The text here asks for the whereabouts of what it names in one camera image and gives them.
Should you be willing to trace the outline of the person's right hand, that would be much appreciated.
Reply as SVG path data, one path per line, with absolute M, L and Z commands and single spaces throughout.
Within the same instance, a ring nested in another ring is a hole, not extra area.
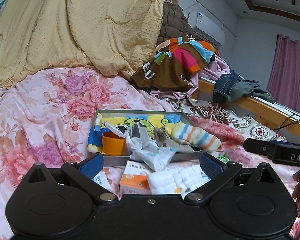
M 292 178 L 294 181 L 297 182 L 296 186 L 294 187 L 292 197 L 296 200 L 295 203 L 298 211 L 298 218 L 300 218 L 300 183 L 298 179 L 298 174 L 293 174 Z

